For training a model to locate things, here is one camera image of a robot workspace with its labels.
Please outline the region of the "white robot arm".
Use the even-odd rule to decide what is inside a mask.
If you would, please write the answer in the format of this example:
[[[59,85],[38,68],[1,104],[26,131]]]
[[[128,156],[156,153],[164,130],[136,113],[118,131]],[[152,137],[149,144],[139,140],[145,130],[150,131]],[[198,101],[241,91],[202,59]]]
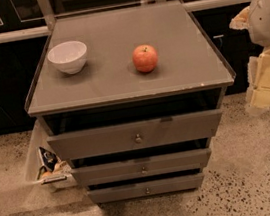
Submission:
[[[249,57],[246,110],[260,115],[270,109],[270,0],[252,0],[230,22],[231,29],[245,29],[251,42],[262,46],[259,56]]]

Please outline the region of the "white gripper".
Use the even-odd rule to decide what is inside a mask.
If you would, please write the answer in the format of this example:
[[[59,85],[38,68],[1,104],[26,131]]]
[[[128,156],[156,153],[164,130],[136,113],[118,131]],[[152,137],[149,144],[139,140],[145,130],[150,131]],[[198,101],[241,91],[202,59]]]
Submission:
[[[231,21],[229,28],[247,30],[249,26],[250,8],[247,6]],[[270,109],[270,48],[264,49],[259,56],[249,57],[248,83],[246,92],[246,107],[249,113],[267,111]]]

